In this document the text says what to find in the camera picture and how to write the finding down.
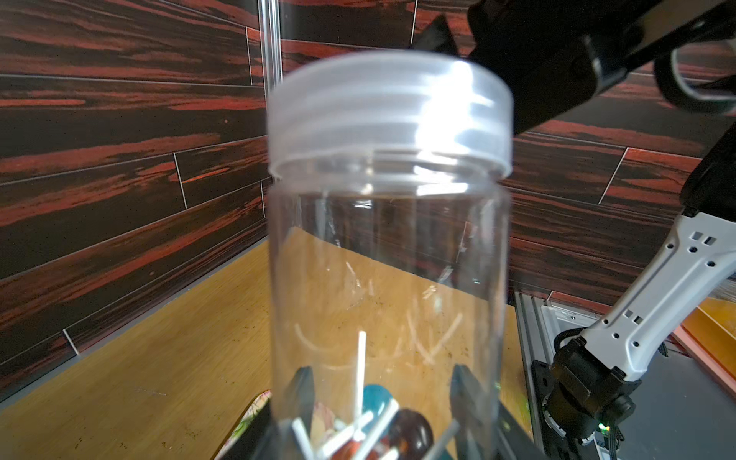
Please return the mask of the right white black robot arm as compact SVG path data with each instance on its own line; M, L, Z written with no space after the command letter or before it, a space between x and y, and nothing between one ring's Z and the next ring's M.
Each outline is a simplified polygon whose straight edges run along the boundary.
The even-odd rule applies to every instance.
M735 35L731 1L425 1L412 48L464 57L496 73L515 99L523 143L552 140L627 151L675 151L697 161L670 209L615 218L559 204L532 209L512 239L513 271L540 257L548 276L611 312L556 356L551 413L563 429L632 410L631 392L661 341L735 268L735 80L691 86L678 53Z

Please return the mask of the clear plastic candy jar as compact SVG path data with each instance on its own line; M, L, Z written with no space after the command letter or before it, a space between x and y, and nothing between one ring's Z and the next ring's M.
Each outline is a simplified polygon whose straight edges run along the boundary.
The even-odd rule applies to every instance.
M298 416L285 390L314 372L317 448L360 413L396 421L368 459L422 459L452 422L450 379L467 365L499 401L510 197L477 169L302 167L268 198L271 414ZM367 335L355 383L358 333Z

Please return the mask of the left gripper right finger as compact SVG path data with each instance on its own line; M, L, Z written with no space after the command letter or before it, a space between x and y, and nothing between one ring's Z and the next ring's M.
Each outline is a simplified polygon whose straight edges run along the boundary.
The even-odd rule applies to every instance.
M519 423L487 392L464 364L455 364L450 379L450 412L457 425L453 440L457 459L546 459Z

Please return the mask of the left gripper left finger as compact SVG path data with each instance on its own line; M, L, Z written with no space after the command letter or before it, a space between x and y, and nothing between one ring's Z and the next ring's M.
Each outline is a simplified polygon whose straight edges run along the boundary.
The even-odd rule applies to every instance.
M299 418L311 432L314 414L314 372L309 366L299 368L285 390L284 396L295 403ZM295 450L294 436L287 436L286 419L277 421L271 414L271 400L250 427L222 459L278 459L286 450Z

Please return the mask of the lollipops in held jar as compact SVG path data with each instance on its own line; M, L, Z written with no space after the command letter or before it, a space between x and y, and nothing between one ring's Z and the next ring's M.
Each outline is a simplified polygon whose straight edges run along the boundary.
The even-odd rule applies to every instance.
M355 383L364 383L365 364L366 364L366 345L367 335L365 331L358 333L358 354L356 355L356 379ZM356 418L352 423L345 425L343 429L335 432L332 437L326 439L324 443L315 448L312 445L311 437L307 433L305 420L299 416L289 422L291 432L293 434L296 446L301 453L303 459L332 459L333 455L342 450L345 446L357 446L350 459L368 459L371 452L375 450L375 446L381 440L384 431L388 431L392 422L396 421L400 410L398 402L391 398L385 405L383 412L376 414L373 411L360 413L363 402L362 394L356 395L354 401L354 410ZM364 428L372 425L370 431L364 432ZM460 423L452 420L448 428L430 447L422 459L439 459L446 450L450 440L460 431ZM399 459L400 450L398 447L392 447L384 453L379 459Z

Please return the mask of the floral pattern tray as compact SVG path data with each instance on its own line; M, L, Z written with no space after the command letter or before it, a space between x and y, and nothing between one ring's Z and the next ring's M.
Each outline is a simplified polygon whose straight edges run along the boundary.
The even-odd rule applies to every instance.
M215 455L215 460L221 460L236 442L243 436L260 412L266 407L271 397L271 391L265 390L258 394L247 406L238 423L223 441L220 449Z

